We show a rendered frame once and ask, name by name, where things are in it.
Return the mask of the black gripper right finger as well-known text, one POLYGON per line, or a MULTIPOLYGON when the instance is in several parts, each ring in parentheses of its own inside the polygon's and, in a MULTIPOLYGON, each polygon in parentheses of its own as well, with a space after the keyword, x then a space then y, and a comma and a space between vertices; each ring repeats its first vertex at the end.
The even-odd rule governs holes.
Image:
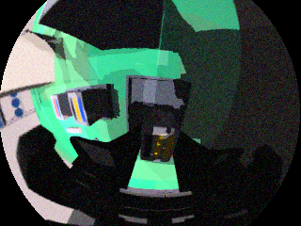
POLYGON ((192 185, 198 184, 200 178, 206 176, 215 165, 240 159, 244 151, 242 147, 233 150, 210 150, 181 131, 172 155, 177 184, 180 186, 178 189, 180 192, 191 192, 192 185))

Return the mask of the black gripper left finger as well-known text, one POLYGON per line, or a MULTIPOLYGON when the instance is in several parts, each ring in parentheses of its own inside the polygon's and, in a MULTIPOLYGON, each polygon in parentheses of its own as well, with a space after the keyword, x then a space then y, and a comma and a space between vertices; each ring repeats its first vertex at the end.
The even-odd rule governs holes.
POLYGON ((124 133, 123 136, 109 140, 109 142, 99 142, 99 140, 80 136, 69 137, 69 140, 76 154, 112 169, 116 174, 118 184, 127 191, 132 172, 135 169, 135 161, 138 158, 140 140, 142 140, 140 124, 124 133))

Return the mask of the dark grey flat panel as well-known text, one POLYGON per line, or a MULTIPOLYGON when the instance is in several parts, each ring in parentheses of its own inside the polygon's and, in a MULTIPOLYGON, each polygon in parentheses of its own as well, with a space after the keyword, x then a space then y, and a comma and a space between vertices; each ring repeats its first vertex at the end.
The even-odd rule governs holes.
POLYGON ((244 148, 245 168, 266 144, 282 155, 281 185, 293 161, 300 128, 300 94, 293 62, 274 24, 252 0, 233 0, 241 31, 237 90, 210 150, 244 148))

